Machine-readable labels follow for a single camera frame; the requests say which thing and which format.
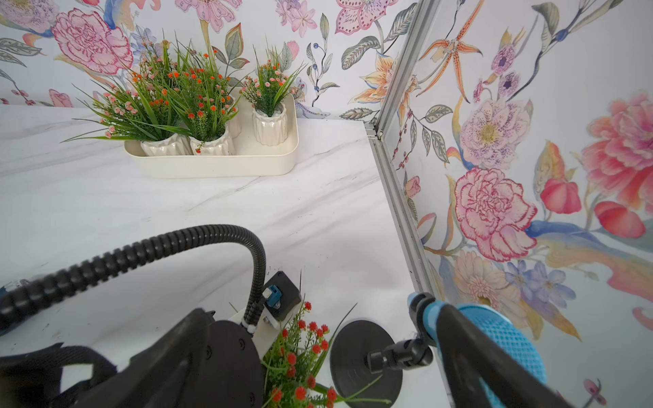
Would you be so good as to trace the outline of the potted plant red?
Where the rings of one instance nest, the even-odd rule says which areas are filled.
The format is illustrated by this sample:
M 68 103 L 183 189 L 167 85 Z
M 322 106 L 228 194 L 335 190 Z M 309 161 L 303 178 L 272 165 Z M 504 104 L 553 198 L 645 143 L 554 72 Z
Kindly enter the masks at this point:
M 264 407 L 335 407 L 344 403 L 379 403 L 389 407 L 389 399 L 364 398 L 362 394 L 380 382 L 366 380 L 350 397 L 341 396 L 335 387 L 316 381 L 335 340 L 327 325 L 306 321 L 312 305 L 302 301 L 299 312 L 285 324 L 262 360 Z
M 234 156 L 231 122 L 239 110 L 229 79 L 221 75 L 209 54 L 177 42 L 165 52 L 153 80 L 161 107 L 170 118 L 156 127 L 186 137 L 194 156 Z

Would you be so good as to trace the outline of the cream plastic storage box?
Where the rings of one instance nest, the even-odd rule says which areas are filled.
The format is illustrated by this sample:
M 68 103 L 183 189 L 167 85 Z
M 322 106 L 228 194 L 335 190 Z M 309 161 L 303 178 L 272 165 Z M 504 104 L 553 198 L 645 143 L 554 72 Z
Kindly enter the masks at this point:
M 299 153 L 295 103 L 283 101 L 287 111 L 287 139 L 278 146 L 264 146 L 255 139 L 252 108 L 245 100 L 238 104 L 236 121 L 241 132 L 234 141 L 234 156 L 146 156 L 139 142 L 126 141 L 124 150 L 155 179 L 206 179 L 278 176 L 294 169 Z

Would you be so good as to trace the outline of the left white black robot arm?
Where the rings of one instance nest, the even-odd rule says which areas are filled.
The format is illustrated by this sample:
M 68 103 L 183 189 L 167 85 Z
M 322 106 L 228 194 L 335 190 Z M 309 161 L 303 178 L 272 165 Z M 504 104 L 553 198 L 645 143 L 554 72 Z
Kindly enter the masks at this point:
M 263 369 L 253 335 L 262 313 L 265 250 L 251 231 L 227 224 L 180 229 L 46 275 L 8 292 L 1 327 L 122 273 L 177 253 L 236 243 L 253 258 L 248 304 L 239 322 L 217 321 L 194 309 L 124 370 L 85 346 L 55 344 L 1 360 L 4 407 L 259 407 Z

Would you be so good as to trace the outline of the potted plant pink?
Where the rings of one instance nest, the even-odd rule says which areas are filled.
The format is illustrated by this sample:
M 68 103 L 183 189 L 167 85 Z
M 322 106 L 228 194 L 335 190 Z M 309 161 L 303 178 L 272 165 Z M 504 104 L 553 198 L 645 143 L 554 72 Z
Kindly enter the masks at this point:
M 190 141 L 180 132 L 181 119 L 156 85 L 137 80 L 101 85 L 102 92 L 84 105 L 93 112 L 96 129 L 72 136 L 68 142 L 97 139 L 134 141 L 146 156 L 190 156 Z

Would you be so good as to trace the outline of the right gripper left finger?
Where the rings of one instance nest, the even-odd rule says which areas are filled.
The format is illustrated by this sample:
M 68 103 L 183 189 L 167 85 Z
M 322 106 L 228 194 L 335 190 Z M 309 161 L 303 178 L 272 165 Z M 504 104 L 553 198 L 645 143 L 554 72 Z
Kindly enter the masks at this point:
M 145 407 L 165 394 L 176 406 L 195 388 L 206 359 L 213 314 L 194 309 L 129 366 L 85 392 L 77 407 Z

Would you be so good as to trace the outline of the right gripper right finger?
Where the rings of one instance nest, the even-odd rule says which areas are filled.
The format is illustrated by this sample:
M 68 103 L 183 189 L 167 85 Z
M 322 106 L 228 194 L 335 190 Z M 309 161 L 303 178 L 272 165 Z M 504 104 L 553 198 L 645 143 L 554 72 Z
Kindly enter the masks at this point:
M 435 335 L 457 407 L 568 407 L 532 342 L 496 310 L 442 304 Z

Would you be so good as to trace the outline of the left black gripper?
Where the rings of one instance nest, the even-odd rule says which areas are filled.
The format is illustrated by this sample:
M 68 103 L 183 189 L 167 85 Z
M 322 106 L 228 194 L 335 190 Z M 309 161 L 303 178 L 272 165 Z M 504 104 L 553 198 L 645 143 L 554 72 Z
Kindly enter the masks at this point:
M 56 343 L 1 360 L 3 407 L 77 407 L 80 397 L 119 371 L 85 346 Z M 264 374 L 253 338 L 232 321 L 209 326 L 204 366 L 190 394 L 176 406 L 160 394 L 145 407 L 260 407 Z

